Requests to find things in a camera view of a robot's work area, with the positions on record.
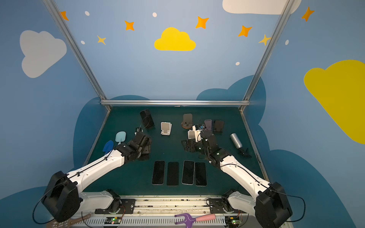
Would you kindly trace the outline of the white phone stand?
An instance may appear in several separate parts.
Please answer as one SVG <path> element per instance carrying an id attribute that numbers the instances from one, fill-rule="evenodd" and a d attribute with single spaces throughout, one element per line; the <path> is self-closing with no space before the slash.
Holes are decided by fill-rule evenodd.
<path id="1" fill-rule="evenodd" d="M 161 135 L 169 136 L 172 130 L 172 123 L 161 122 Z"/>
<path id="2" fill-rule="evenodd" d="M 193 139 L 195 140 L 195 131 L 194 130 L 189 130 L 188 131 L 188 139 Z"/>

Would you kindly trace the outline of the purple round phone stand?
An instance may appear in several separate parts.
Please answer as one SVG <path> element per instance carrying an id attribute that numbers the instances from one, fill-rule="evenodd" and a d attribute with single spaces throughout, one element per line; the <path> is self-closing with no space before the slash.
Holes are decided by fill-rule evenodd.
<path id="1" fill-rule="evenodd" d="M 213 128 L 213 122 L 211 119 L 205 120 L 204 121 L 204 128 L 203 131 L 204 132 L 212 132 L 212 128 Z"/>

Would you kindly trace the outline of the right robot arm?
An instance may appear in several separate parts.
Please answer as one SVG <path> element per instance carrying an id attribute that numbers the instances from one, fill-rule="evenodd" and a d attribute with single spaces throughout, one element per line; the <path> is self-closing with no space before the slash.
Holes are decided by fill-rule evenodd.
<path id="1" fill-rule="evenodd" d="M 230 152 L 221 148 L 214 135 L 199 136 L 198 140 L 183 140 L 188 151 L 199 152 L 214 167 L 231 176 L 248 195 L 228 191 L 222 196 L 223 210 L 246 212 L 263 228 L 279 228 L 293 215 L 288 196 L 277 182 L 270 183 L 242 165 Z"/>

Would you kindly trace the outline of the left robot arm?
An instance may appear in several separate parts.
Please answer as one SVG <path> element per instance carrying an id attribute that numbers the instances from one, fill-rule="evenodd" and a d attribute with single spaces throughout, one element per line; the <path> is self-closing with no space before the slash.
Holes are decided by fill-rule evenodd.
<path id="1" fill-rule="evenodd" d="M 74 214 L 90 210 L 120 210 L 120 197 L 112 190 L 85 193 L 84 190 L 110 171 L 129 162 L 146 160 L 152 139 L 137 132 L 129 143 L 121 143 L 94 162 L 69 173 L 52 175 L 40 202 L 55 221 L 64 222 Z"/>

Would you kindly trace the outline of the purple phone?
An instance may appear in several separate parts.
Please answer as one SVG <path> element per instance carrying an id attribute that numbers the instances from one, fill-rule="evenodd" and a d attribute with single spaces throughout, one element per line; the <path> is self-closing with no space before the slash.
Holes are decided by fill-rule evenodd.
<path id="1" fill-rule="evenodd" d="M 164 183 L 165 161 L 155 161 L 152 184 L 162 185 Z"/>

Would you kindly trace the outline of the white framed phone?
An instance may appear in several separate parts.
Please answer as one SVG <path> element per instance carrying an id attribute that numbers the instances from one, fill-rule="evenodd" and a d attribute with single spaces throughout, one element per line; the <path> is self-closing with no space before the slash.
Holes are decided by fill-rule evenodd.
<path id="1" fill-rule="evenodd" d="M 182 171 L 182 184 L 193 185 L 194 183 L 194 161 L 184 161 Z"/>

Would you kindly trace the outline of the white phone stand front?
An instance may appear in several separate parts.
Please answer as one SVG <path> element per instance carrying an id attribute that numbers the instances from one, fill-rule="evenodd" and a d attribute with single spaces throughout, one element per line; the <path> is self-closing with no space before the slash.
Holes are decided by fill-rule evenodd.
<path id="1" fill-rule="evenodd" d="M 195 131 L 194 130 L 189 130 L 188 131 L 188 139 L 193 139 L 195 140 Z"/>

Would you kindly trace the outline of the round wooden phone stand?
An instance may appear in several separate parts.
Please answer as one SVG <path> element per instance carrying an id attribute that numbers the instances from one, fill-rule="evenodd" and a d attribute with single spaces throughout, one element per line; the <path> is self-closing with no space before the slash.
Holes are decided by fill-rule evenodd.
<path id="1" fill-rule="evenodd" d="M 188 129 L 188 130 L 191 129 L 193 127 L 193 115 L 192 114 L 184 114 L 181 126 L 184 129 Z"/>

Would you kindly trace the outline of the small black phone stand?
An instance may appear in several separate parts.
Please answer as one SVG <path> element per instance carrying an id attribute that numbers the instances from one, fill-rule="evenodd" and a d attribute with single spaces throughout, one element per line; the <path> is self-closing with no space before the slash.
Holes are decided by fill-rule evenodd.
<path id="1" fill-rule="evenodd" d="M 215 120 L 214 121 L 214 132 L 221 133 L 223 132 L 225 122 L 223 120 Z"/>

